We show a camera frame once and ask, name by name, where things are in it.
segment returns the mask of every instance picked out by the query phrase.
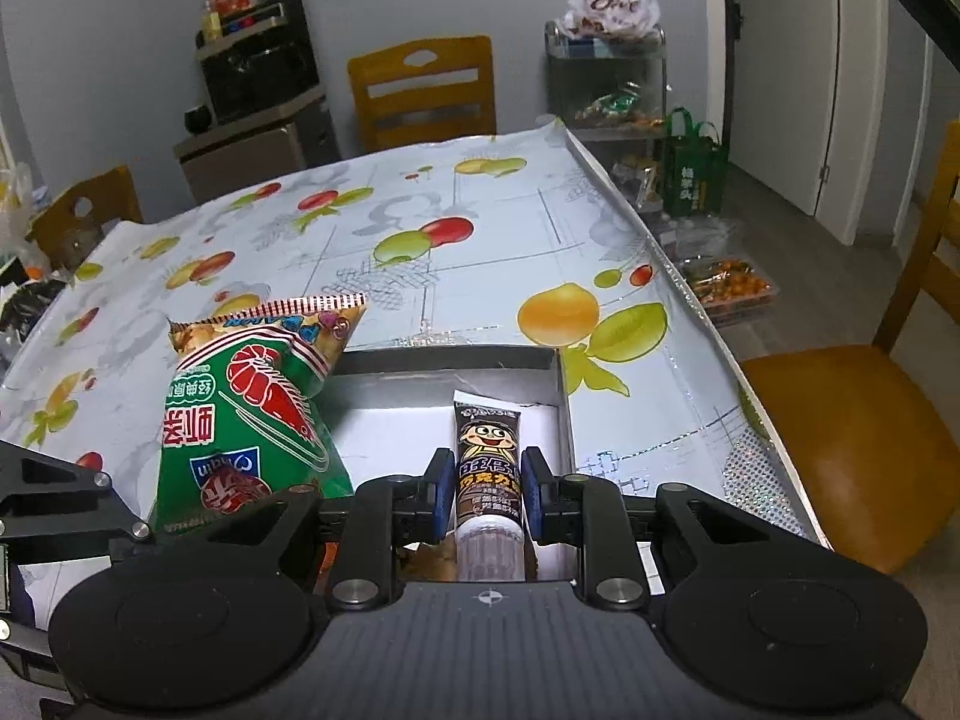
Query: red shrimp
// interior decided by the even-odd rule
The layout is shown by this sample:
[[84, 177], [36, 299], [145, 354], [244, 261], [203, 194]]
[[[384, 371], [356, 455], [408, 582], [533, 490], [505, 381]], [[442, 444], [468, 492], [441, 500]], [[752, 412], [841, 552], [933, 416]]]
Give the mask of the red shrimp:
[[227, 363], [230, 388], [252, 406], [275, 418], [296, 435], [320, 446], [320, 438], [310, 420], [310, 405], [275, 364], [280, 352], [262, 343], [248, 343], [233, 353]]

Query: chair backrest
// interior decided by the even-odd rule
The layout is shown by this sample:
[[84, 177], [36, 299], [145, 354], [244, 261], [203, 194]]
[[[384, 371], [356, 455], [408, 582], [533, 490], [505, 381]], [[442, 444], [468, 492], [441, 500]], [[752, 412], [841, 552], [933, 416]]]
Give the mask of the chair backrest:
[[[435, 58], [407, 64], [405, 60], [418, 52], [430, 52]], [[475, 80], [371, 96], [371, 87], [377, 84], [469, 70], [476, 71]], [[496, 134], [493, 52], [486, 35], [414, 40], [354, 57], [347, 62], [347, 74], [366, 151]], [[404, 121], [421, 113], [426, 121]]]
[[960, 275], [936, 254], [944, 239], [960, 248], [960, 202], [956, 199], [959, 176], [960, 121], [957, 121], [947, 125], [947, 140], [933, 189], [923, 209], [917, 240], [874, 338], [874, 345], [888, 354], [920, 290], [926, 290], [954, 322], [960, 324]]
[[[78, 213], [78, 202], [83, 197], [90, 201], [89, 214]], [[126, 165], [80, 181], [63, 191], [50, 207], [34, 220], [32, 237], [55, 268], [62, 265], [59, 262], [59, 252], [65, 236], [70, 230], [81, 227], [83, 222], [80, 217], [86, 215], [99, 226], [112, 220], [143, 223], [143, 215], [136, 199], [136, 188]]]

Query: metal screw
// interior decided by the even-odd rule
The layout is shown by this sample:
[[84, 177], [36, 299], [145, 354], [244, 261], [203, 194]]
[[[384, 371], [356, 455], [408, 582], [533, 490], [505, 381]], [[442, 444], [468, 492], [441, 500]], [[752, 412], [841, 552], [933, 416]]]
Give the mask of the metal screw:
[[612, 577], [597, 584], [597, 595], [612, 604], [630, 604], [643, 595], [643, 586], [626, 577]]
[[342, 604], [366, 604], [380, 588], [369, 579], [344, 579], [333, 586], [333, 597]]

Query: tablecloth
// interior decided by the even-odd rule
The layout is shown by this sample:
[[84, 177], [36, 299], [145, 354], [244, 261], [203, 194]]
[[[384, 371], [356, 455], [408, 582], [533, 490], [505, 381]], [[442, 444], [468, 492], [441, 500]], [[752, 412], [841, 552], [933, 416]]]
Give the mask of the tablecloth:
[[[350, 348], [560, 348], [579, 470], [632, 494], [688, 482], [822, 536], [776, 435], [744, 415], [749, 387], [699, 304], [559, 122], [370, 154], [119, 224], [8, 372], [0, 437], [102, 466], [147, 517], [176, 362], [168, 320], [344, 290], [370, 300]], [[37, 623], [102, 567], [23, 567]]]

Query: wooden chair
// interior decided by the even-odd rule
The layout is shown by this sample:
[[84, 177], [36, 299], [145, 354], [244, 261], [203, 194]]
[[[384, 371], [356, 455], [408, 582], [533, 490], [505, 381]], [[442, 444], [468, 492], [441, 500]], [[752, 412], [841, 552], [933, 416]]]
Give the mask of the wooden chair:
[[[417, 52], [432, 52], [424, 65], [405, 63]], [[443, 85], [403, 89], [371, 97], [371, 86], [422, 79], [440, 73], [475, 70], [477, 78]], [[486, 35], [414, 40], [357, 56], [347, 62], [353, 102], [366, 151], [408, 146], [410, 143], [448, 141], [464, 135], [496, 133], [493, 106], [493, 53]], [[464, 108], [474, 111], [464, 112]], [[403, 122], [410, 114], [428, 112], [432, 121]]]
[[50, 258], [54, 268], [64, 265], [59, 262], [59, 252], [62, 251], [62, 244], [69, 231], [83, 226], [80, 217], [85, 215], [77, 213], [77, 204], [82, 197], [89, 199], [92, 210], [88, 215], [98, 226], [112, 220], [143, 223], [143, 215], [136, 199], [136, 188], [126, 165], [80, 181], [63, 191], [32, 224], [32, 237]]
[[960, 502], [960, 449], [889, 357], [921, 289], [960, 323], [960, 275], [935, 253], [942, 238], [960, 245], [958, 172], [960, 122], [953, 122], [920, 232], [870, 346], [743, 364], [834, 549], [888, 573], [918, 552]]

